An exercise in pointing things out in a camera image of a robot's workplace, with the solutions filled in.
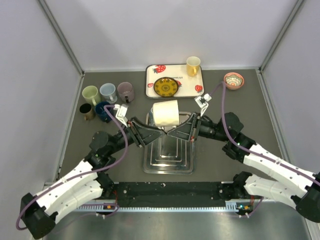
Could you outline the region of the grey blue mug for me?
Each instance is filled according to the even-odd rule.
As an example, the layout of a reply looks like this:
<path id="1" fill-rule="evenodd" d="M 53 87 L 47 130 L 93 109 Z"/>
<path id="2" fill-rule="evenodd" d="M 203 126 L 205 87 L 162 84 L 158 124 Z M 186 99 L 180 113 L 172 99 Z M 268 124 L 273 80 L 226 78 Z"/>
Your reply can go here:
<path id="1" fill-rule="evenodd" d="M 153 108 L 151 108 L 150 111 L 148 112 L 148 120 L 151 125 L 154 124 Z"/>

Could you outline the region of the cream mug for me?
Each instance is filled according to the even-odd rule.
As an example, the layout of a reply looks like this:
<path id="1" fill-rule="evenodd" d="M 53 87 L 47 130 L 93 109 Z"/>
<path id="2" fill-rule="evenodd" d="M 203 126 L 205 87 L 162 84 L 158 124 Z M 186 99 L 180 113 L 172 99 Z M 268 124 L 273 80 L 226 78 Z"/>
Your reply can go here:
<path id="1" fill-rule="evenodd" d="M 152 112 L 156 127 L 173 127 L 180 124 L 177 100 L 156 102 L 152 106 Z"/>

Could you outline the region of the purple mug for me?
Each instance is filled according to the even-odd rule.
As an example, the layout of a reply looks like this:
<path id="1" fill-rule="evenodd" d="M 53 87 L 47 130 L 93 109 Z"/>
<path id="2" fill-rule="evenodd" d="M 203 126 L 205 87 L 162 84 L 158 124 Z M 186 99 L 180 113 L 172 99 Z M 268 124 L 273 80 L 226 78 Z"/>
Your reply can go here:
<path id="1" fill-rule="evenodd" d="M 134 87 L 130 82 L 121 82 L 117 87 L 117 92 L 121 100 L 127 104 L 135 98 Z"/>

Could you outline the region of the dark blue mug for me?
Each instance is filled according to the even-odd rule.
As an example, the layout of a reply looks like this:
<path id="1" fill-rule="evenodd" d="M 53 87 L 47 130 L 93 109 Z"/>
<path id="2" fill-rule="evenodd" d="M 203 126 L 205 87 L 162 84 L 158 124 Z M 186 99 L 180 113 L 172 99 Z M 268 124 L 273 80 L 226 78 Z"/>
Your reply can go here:
<path id="1" fill-rule="evenodd" d="M 104 106 L 111 106 L 111 104 L 107 101 L 102 101 L 95 106 L 94 110 L 102 122 L 109 123 L 112 119 L 105 111 Z"/>

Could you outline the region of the light blue white mug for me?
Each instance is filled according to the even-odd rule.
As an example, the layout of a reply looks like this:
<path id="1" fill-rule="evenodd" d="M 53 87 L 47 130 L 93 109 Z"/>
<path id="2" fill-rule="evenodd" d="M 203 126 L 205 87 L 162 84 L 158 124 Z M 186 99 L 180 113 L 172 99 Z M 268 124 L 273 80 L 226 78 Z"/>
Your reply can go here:
<path id="1" fill-rule="evenodd" d="M 109 103 L 114 104 L 117 102 L 118 97 L 116 93 L 116 86 L 112 83 L 105 83 L 99 89 L 102 97 Z"/>

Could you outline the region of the brown striped cup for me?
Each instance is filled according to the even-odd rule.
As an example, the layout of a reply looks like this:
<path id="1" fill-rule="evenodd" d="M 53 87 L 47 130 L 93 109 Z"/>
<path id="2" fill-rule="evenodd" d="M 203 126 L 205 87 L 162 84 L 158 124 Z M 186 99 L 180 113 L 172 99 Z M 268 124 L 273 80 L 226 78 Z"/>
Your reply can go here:
<path id="1" fill-rule="evenodd" d="M 89 103 L 84 103 L 79 107 L 79 112 L 83 115 L 85 121 L 90 121 L 95 118 L 95 111 Z"/>

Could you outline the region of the green mug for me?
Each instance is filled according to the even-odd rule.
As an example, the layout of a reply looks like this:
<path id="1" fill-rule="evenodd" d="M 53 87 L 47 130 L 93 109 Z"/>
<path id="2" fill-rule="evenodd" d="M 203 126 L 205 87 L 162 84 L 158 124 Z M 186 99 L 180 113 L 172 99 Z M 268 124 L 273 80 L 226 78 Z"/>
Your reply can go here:
<path id="1" fill-rule="evenodd" d="M 102 102 L 102 97 L 98 88 L 94 85 L 89 85 L 82 90 L 82 96 L 88 104 L 96 106 Z"/>

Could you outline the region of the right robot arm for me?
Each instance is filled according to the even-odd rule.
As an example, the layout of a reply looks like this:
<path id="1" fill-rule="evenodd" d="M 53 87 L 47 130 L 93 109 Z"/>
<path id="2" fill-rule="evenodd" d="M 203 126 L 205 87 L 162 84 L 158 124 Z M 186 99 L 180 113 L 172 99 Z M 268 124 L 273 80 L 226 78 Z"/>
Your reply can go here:
<path id="1" fill-rule="evenodd" d="M 218 123 L 206 116 L 192 113 L 167 135 L 194 142 L 198 137 L 225 142 L 225 154 L 246 166 L 257 169 L 271 179 L 252 173 L 234 177 L 233 192 L 239 198 L 261 196 L 294 208 L 304 218 L 320 221 L 320 175 L 299 168 L 264 149 L 241 131 L 244 125 L 233 112 L 222 115 Z"/>

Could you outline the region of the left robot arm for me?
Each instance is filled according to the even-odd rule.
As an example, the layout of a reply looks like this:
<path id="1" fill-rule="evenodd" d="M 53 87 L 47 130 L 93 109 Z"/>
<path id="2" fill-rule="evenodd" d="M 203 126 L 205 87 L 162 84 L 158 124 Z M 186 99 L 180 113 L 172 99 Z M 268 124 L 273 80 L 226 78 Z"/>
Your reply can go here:
<path id="1" fill-rule="evenodd" d="M 76 208 L 99 197 L 109 198 L 114 183 L 106 171 L 120 163 L 112 155 L 121 150 L 127 152 L 133 143 L 145 147 L 165 134 L 163 129 L 146 125 L 135 117 L 120 126 L 115 135 L 96 132 L 89 145 L 90 152 L 69 173 L 45 190 L 21 198 L 16 228 L 28 230 L 39 240 Z"/>

